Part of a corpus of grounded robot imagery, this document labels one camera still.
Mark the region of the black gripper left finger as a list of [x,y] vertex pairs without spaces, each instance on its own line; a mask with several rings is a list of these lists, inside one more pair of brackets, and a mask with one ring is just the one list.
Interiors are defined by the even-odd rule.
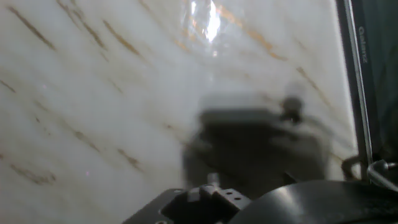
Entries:
[[175,224],[228,223],[251,199],[235,189],[205,184],[178,194],[161,213]]

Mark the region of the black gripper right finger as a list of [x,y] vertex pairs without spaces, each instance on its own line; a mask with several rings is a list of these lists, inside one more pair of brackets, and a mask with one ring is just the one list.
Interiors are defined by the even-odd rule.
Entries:
[[235,224],[397,223],[397,192],[361,182],[313,180],[280,187],[252,201]]

